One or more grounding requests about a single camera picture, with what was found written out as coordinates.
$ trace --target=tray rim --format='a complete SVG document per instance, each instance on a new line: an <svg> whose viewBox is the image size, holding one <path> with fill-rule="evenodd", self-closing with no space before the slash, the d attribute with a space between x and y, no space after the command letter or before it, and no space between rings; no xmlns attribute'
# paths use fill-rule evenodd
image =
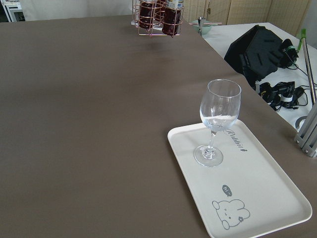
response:
<svg viewBox="0 0 317 238"><path fill-rule="evenodd" d="M245 127L246 129L246 132L249 133L249 135L255 139L255 143L258 144L258 146L261 148L261 150L263 150L265 153L267 153L269 155L269 159L270 159L270 162L271 163L274 163L274 170L276 169L279 169L279 172L282 173L282 176L285 177L285 179L288 180L288 183L290 183L290 185L294 186L294 189L296 190L297 193L299 193L299 195L302 196L303 198L303 202L305 202L305 205L307 207L307 217L302 219L302 220L299 220L297 222L294 222L294 223L291 223L291 224L288 224L288 225L285 225L285 226L281 226L279 228L276 228L276 229L273 229L273 230L270 230L270 231L267 231L267 232L264 232L264 233L261 233L261 234L258 234L258 235L254 235L254 236L251 236L251 237L248 237L248 238L256 238L256 237L260 237L260 236L264 236L264 235L267 235L267 234L270 234L270 233L273 233L273 232L276 232L276 231L279 231L279 230L282 230L282 229L285 229L285 228L288 228L288 227L291 227L291 226L294 226L294 225L297 225L297 224L300 224L300 223L303 223L305 221L308 221L312 215L313 215L313 208L312 208L312 205L310 204L309 200L303 195L303 193L299 190L299 188L295 185L295 183L291 180L291 178L287 175L287 173L283 170L283 168L279 165L279 163L271 156L271 154L266 150L266 148L260 143L260 141L255 137L255 135L250 131L250 129L241 121L241 120L237 120L235 122L235 124L241 124L242 126ZM195 196L193 195L193 192L192 192L192 189L191 187L189 186L189 183L187 181L187 178L185 176L185 173L183 171L183 168L181 167L181 164L179 162L179 158L177 157L176 153L175 153L175 150L172 146L172 143L171 143L171 138L173 135L177 134L177 133L182 133L182 132L187 132L187 131L193 131L193 130L199 130L199 129L207 129L206 126L201 122L201 123L196 123L196 124L190 124L190 125L184 125L184 126L179 126L179 127L175 127L175 128L172 128L168 133L167 133L167 139L169 141L169 144L173 150L173 153L174 153L174 156L176 157L176 160L178 162L178 165L182 171L182 174L183 174L183 177L185 178L186 180L186 183L187 183L187 186L191 192L191 195L195 201L195 205L199 211L199 214L203 220L203 223L205 225L205 228L209 234L209 236L211 238L217 238L215 237L211 231L208 229L208 226L207 226L207 222L205 221L205 218L202 216L202 212L200 210L200 208L197 206L197 203L196 203L196 200L195 200Z"/></svg>

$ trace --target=red bottle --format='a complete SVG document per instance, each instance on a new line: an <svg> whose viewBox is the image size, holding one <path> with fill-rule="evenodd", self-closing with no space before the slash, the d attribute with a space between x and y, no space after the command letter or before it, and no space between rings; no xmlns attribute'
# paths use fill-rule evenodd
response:
<svg viewBox="0 0 317 238"><path fill-rule="evenodd" d="M154 1L142 1L140 3L140 15L139 15L139 26L144 29L150 29L153 27L154 17Z"/></svg>
<svg viewBox="0 0 317 238"><path fill-rule="evenodd" d="M169 36L177 34L183 0L167 0L162 32Z"/></svg>

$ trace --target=wine glass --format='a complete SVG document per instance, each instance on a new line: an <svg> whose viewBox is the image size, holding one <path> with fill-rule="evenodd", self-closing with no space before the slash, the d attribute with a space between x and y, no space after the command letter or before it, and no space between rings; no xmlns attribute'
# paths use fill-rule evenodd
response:
<svg viewBox="0 0 317 238"><path fill-rule="evenodd" d="M223 154L213 146L218 131L230 128L238 119L240 111L241 88L227 79L215 79L209 82L200 105L200 117L211 130L208 145L200 145L194 151L198 163L206 167L219 165Z"/></svg>

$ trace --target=glass stem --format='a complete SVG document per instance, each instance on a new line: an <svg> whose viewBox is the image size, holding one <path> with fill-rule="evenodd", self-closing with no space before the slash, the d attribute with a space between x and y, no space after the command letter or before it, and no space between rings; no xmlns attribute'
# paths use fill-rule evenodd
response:
<svg viewBox="0 0 317 238"><path fill-rule="evenodd" d="M208 145L208 148L207 148L207 152L210 153L210 154L214 154L214 151L213 151L213 142L214 142L214 137L216 136L217 132L216 131L211 131L211 138L210 138L210 141L209 141L209 145Z"/></svg>

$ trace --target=brown table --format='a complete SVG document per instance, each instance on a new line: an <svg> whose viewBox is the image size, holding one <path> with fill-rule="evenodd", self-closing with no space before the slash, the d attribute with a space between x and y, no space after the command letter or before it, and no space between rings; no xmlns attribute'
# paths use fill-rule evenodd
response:
<svg viewBox="0 0 317 238"><path fill-rule="evenodd" d="M192 27L151 39L130 21L0 24L0 237L209 237L167 133L201 122L215 78L241 85L239 119L313 207L265 237L317 236L317 160L293 127Z"/></svg>

